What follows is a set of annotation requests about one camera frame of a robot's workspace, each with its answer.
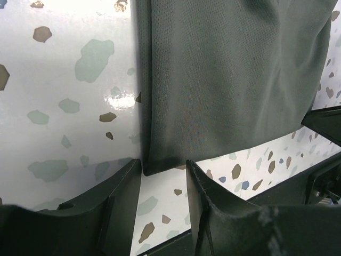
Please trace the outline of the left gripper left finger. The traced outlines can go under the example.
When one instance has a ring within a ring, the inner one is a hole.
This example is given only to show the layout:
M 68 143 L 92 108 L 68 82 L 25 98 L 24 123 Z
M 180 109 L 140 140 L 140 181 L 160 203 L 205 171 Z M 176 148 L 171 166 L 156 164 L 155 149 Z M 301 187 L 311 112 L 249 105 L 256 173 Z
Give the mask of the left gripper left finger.
M 1 206 L 1 255 L 129 255 L 141 184 L 133 159 L 56 210 Z

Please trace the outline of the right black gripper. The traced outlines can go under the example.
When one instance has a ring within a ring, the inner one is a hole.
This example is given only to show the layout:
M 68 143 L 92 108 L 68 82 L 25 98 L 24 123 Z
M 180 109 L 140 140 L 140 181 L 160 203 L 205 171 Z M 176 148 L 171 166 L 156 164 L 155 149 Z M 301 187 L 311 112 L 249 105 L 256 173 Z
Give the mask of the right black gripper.
M 325 137 L 334 144 L 341 145 L 340 106 L 311 110 L 303 118 L 302 125 Z M 247 201 L 258 206 L 304 205 L 309 176 L 315 171 L 332 169 L 339 164 L 340 153 L 337 153 Z

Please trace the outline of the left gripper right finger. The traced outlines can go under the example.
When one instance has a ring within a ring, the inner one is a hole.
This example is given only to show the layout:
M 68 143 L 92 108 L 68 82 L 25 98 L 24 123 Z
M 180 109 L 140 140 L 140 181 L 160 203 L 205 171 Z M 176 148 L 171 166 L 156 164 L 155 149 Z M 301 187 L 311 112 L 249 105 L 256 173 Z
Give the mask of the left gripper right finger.
M 195 255 L 340 255 L 340 164 L 313 172 L 304 205 L 250 203 L 186 162 Z

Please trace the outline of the dark grey t shirt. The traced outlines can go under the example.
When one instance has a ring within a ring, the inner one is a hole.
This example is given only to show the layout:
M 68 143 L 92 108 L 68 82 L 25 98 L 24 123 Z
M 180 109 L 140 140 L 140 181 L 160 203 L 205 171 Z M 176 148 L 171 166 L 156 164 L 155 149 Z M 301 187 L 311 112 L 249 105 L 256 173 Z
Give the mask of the dark grey t shirt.
M 142 164 L 154 175 L 301 127 L 336 1 L 136 1 Z

